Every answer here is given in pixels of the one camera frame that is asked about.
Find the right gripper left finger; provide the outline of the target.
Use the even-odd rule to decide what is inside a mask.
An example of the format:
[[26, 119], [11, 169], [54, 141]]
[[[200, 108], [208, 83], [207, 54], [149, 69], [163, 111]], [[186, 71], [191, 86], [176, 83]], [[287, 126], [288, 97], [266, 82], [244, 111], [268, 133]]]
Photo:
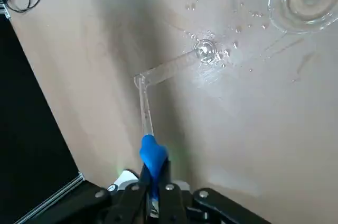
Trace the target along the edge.
[[39, 223], [137, 223], [144, 221], [142, 204], [151, 176], [143, 166], [139, 180], [117, 191], [88, 183], [39, 216]]

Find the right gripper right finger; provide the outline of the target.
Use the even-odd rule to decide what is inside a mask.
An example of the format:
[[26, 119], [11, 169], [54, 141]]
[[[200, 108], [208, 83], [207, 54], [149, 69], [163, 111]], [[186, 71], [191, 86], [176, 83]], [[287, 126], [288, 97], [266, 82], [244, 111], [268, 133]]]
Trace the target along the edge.
[[159, 223], [270, 223], [211, 188], [190, 192], [171, 180], [171, 163], [158, 177]]

